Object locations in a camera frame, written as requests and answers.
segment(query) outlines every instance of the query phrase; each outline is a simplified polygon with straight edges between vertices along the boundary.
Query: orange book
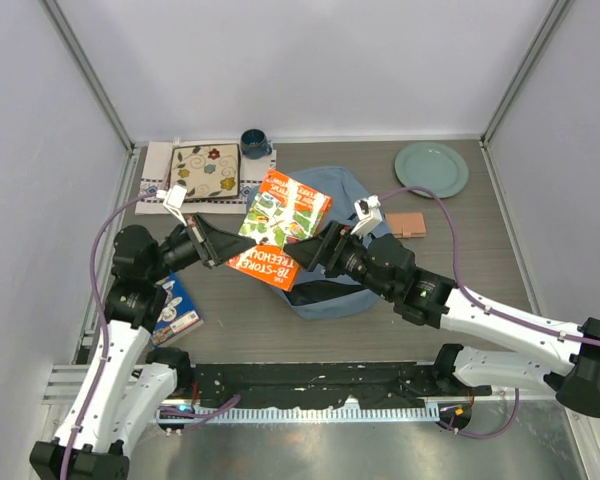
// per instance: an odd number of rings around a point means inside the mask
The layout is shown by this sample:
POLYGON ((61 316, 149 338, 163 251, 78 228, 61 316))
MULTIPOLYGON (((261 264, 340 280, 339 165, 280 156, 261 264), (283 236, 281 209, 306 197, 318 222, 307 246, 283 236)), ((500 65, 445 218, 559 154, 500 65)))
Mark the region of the orange book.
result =
POLYGON ((258 244, 229 260, 229 266, 291 290, 300 265, 282 247, 315 235, 330 208, 328 195, 269 170, 240 227, 240 235, 258 244))

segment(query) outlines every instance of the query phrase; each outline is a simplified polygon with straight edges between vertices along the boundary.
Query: blue book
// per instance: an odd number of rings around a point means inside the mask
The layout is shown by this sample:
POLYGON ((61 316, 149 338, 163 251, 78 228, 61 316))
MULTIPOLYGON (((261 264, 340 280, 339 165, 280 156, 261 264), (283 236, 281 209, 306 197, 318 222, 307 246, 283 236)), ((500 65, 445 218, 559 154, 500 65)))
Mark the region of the blue book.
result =
POLYGON ((167 292, 167 299, 151 335, 154 347, 164 347, 204 323, 175 273, 164 280, 162 288, 167 292))

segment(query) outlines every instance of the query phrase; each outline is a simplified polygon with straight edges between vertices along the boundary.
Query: white panel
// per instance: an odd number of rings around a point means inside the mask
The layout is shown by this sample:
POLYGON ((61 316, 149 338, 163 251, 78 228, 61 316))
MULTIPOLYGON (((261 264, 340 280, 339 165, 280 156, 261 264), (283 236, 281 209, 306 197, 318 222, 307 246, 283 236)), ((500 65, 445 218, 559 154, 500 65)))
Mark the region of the white panel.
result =
POLYGON ((574 2, 493 151, 543 314, 600 318, 600 0, 574 2))
POLYGON ((552 0, 60 2, 136 140, 480 134, 552 0))
POLYGON ((489 352, 464 347, 453 364, 453 376, 469 387, 498 385, 555 396, 544 381, 551 369, 517 352, 489 352))
POLYGON ((123 159, 38 2, 0 1, 0 480, 27 478, 33 416, 76 347, 123 159))
MULTIPOLYGON (((547 328, 556 335, 564 333, 574 337, 582 337, 578 332, 577 323, 566 323, 556 320, 546 320, 531 313, 523 312, 517 308, 494 302, 488 298, 478 296, 471 292, 473 297, 484 302, 485 307, 493 308, 533 324, 537 327, 547 328)), ((451 332, 467 333, 478 338, 502 345, 505 348, 518 352, 528 359, 549 367, 552 372, 567 375, 573 370, 569 361, 571 355, 580 351, 580 344, 573 340, 564 340, 550 337, 544 333, 536 332, 528 327, 505 320, 497 315, 487 313, 486 309, 475 306, 457 288, 451 290, 445 306, 449 312, 442 315, 440 328, 451 332)))
MULTIPOLYGON (((74 447, 78 449, 82 448, 83 445, 91 445, 94 453, 109 451, 113 435, 113 422, 117 417, 120 399, 125 394, 127 380, 131 376, 133 366, 151 337, 144 328, 133 328, 130 323, 119 320, 109 322, 109 335, 111 349, 107 356, 108 360, 98 382, 98 388, 85 412, 82 428, 80 428, 74 443, 74 447)), ((102 337, 98 342, 96 356, 104 358, 102 337)), ((94 358, 94 361, 91 362, 87 376, 80 387, 69 414, 55 433, 55 436, 59 439, 59 445, 64 446, 69 443, 71 429, 76 424, 80 410, 93 384, 99 368, 97 363, 99 363, 100 358, 94 358)))

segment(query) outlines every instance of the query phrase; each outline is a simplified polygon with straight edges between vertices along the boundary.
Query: white wall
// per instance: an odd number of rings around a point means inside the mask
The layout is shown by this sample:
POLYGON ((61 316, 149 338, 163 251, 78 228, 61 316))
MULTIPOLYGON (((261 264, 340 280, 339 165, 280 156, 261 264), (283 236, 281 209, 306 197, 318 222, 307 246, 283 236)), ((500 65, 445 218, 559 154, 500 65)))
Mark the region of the white wall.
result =
POLYGON ((481 134, 553 0, 60 1, 136 140, 481 134))
POLYGON ((544 313, 600 318, 600 0, 574 2, 493 150, 544 313))
POLYGON ((76 347, 91 240, 124 152, 35 1, 0 1, 0 480, 23 479, 76 347))

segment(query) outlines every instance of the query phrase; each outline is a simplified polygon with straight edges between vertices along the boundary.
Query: blue cloth bag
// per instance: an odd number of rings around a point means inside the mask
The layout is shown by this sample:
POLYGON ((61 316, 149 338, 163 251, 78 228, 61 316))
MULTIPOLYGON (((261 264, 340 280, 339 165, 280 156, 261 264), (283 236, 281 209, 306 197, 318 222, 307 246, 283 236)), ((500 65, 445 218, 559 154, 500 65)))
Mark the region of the blue cloth bag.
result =
MULTIPOLYGON (((371 195, 349 170, 342 167, 310 168, 291 173, 289 176, 333 199, 331 211, 322 224, 323 227, 332 220, 345 225, 355 225, 358 219, 353 207, 354 202, 371 195)), ((249 205, 253 202, 256 193, 256 189, 249 193, 249 205)), ((391 233, 391 230, 386 220, 373 230, 373 235, 376 237, 387 233, 391 233)), ((364 240, 365 245, 370 241, 371 238, 367 237, 364 240)), ((291 292, 271 288, 293 311, 308 320, 354 315, 371 308, 379 300, 377 295, 362 288, 346 275, 327 279, 319 269, 313 272, 302 270, 296 277, 291 292)))

